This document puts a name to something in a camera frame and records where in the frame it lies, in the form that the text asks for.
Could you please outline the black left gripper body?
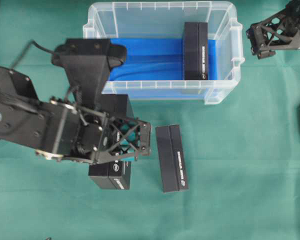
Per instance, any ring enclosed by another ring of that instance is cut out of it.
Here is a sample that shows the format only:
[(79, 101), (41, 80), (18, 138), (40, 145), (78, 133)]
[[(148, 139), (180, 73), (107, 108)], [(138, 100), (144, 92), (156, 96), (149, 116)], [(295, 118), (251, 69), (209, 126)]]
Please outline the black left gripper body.
[(34, 107), (46, 121), (35, 153), (47, 160), (101, 165), (150, 154), (152, 126), (134, 117), (128, 96), (102, 96), (95, 109), (54, 98)]

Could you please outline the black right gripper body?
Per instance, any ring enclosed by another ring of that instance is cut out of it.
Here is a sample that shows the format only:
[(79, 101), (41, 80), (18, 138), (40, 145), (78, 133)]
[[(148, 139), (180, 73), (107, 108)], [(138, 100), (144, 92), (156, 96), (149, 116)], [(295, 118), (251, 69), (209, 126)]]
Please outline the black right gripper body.
[(281, 11), (251, 24), (246, 36), (259, 60), (279, 50), (300, 50), (300, 0), (291, 0)]

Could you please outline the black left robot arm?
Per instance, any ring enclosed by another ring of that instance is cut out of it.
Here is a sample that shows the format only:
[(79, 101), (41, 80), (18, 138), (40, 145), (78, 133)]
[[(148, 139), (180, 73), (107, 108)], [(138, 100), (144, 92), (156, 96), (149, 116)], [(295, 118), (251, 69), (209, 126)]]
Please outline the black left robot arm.
[(91, 108), (67, 97), (44, 102), (27, 75), (0, 66), (0, 140), (48, 160), (100, 165), (148, 156), (151, 131), (126, 94), (103, 94)]

